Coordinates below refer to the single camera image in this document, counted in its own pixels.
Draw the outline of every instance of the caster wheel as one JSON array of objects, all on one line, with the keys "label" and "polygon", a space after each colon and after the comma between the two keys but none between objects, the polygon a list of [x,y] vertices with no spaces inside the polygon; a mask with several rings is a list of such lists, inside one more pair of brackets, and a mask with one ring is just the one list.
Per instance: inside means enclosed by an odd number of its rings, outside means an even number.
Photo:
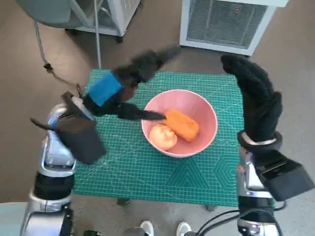
[{"label": "caster wheel", "polygon": [[116,37],[116,42],[122,43],[123,41],[124,41],[124,37],[119,37],[119,36]]},{"label": "caster wheel", "polygon": [[44,64],[44,68],[45,68],[46,70],[53,70],[53,67],[52,67],[51,64],[49,64],[49,63]]},{"label": "caster wheel", "polygon": [[69,32],[71,35],[76,36],[78,31],[76,29],[64,29],[66,32]]}]

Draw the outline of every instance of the carrot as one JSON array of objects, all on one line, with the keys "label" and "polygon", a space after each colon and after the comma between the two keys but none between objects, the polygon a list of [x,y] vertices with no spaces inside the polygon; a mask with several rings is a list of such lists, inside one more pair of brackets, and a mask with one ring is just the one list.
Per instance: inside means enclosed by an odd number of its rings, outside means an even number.
[{"label": "carrot", "polygon": [[175,109],[168,110],[165,116],[166,120],[163,123],[187,142],[191,142],[197,137],[199,124],[190,117]]}]

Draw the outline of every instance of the white sneaker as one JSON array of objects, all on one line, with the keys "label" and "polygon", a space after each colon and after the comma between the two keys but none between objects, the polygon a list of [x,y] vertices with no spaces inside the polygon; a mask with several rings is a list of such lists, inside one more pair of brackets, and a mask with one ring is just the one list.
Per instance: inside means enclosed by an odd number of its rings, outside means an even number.
[{"label": "white sneaker", "polygon": [[191,232],[191,227],[186,222],[181,222],[177,226],[176,236],[184,236],[186,233]]},{"label": "white sneaker", "polygon": [[148,234],[148,236],[154,236],[153,225],[150,221],[143,221],[140,225],[140,228],[142,228]]}]

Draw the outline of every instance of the table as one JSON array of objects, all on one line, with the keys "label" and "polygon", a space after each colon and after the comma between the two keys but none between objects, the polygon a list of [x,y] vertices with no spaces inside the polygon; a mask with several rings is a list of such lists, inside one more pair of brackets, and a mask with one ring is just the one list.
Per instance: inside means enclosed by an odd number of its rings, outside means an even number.
[{"label": "table", "polygon": [[[87,89],[106,72],[93,70]],[[150,83],[141,84],[130,102],[144,108],[152,97],[170,89],[197,92],[212,104],[219,123],[214,142],[193,157],[171,158],[147,142],[140,122],[115,116],[97,118],[96,127],[107,154],[91,166],[77,165],[74,193],[237,206],[235,172],[239,145],[236,134],[243,129],[244,122],[236,78],[227,74],[162,71]]]}]

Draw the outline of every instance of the blue band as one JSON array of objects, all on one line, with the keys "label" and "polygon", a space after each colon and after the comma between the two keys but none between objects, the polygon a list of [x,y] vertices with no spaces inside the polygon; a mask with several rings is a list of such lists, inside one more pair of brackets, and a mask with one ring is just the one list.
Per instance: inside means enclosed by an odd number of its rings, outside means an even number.
[{"label": "blue band", "polygon": [[111,96],[118,93],[123,87],[124,86],[119,83],[112,72],[108,72],[90,89],[89,95],[93,102],[101,107]]}]

